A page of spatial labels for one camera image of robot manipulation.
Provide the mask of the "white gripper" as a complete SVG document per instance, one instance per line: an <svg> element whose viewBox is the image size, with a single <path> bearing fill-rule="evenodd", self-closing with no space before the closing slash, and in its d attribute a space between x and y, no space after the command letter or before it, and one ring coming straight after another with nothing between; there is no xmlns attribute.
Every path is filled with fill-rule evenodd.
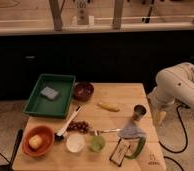
<svg viewBox="0 0 194 171"><path fill-rule="evenodd" d="M151 113L154 115L154 125L159 126L166 117L166 112L163 110L174 103L174 98L166 93L156 92L149 93L147 98Z"/></svg>

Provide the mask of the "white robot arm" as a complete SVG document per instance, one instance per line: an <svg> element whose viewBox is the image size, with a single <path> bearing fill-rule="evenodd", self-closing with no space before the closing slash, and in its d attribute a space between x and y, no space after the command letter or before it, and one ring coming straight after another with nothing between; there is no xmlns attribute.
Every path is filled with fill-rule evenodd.
<svg viewBox="0 0 194 171"><path fill-rule="evenodd" d="M194 110L194 65L184 62L159 71L156 86L147 95L155 126L166 116L165 109L179 100Z"/></svg>

